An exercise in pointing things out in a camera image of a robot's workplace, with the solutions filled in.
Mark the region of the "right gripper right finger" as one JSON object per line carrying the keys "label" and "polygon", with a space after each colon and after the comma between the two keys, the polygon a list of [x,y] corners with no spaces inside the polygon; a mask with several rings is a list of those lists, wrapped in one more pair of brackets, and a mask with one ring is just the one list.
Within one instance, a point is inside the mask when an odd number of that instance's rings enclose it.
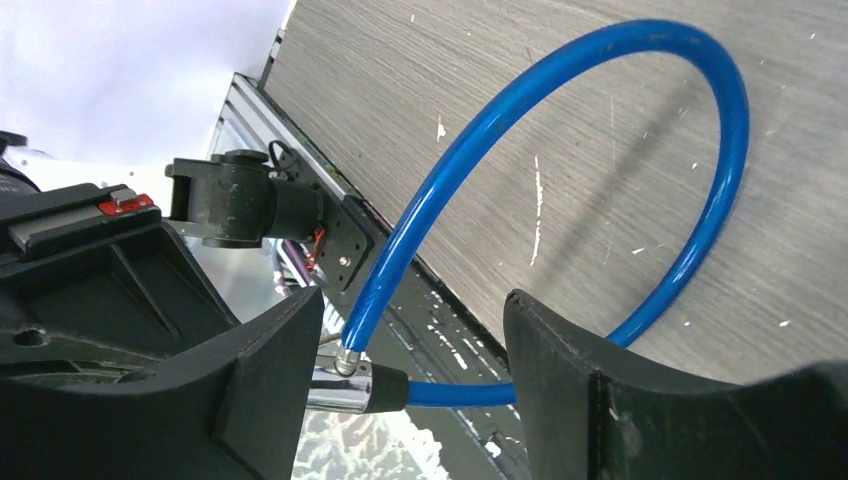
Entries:
{"label": "right gripper right finger", "polygon": [[843,479],[847,366],[752,384],[649,360],[528,293],[503,326],[536,479]]}

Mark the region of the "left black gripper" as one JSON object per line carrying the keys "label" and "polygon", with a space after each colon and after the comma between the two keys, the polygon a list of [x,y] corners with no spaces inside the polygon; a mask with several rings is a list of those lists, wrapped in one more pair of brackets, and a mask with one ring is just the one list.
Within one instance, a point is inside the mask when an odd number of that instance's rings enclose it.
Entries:
{"label": "left black gripper", "polygon": [[1,375],[110,382],[238,324],[146,196],[82,184],[1,196]]}

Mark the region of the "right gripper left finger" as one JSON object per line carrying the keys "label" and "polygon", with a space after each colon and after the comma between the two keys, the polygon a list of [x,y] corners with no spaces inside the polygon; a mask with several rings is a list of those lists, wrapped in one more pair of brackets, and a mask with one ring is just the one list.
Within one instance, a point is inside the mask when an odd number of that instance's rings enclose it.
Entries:
{"label": "right gripper left finger", "polygon": [[287,479],[322,328],[305,288],[112,384],[1,383],[5,479]]}

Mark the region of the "blue cable bike lock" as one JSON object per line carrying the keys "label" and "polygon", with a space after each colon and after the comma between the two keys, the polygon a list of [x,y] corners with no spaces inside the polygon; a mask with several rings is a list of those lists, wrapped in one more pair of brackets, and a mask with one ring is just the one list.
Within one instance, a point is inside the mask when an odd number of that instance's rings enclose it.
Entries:
{"label": "blue cable bike lock", "polygon": [[707,258],[731,215],[745,172],[750,114],[737,64],[716,39],[685,23],[637,19],[587,33],[528,67],[494,96],[445,150],[395,225],[347,317],[334,357],[340,375],[349,376],[356,370],[419,246],[494,144],[568,81],[602,63],[644,52],[676,55],[698,69],[714,94],[720,123],[714,180],[690,237],[653,291],[607,339],[628,347],[665,314]]}

